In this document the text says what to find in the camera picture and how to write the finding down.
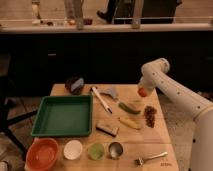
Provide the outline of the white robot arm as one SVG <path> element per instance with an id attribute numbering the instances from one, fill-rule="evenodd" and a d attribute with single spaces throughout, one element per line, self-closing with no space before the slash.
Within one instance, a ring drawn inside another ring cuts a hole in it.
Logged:
<path id="1" fill-rule="evenodd" d="M 213 171 L 213 102 L 167 76 L 170 64 L 159 58 L 141 67 L 138 94 L 149 96 L 160 89 L 171 101 L 193 117 L 193 134 L 189 171 Z"/>

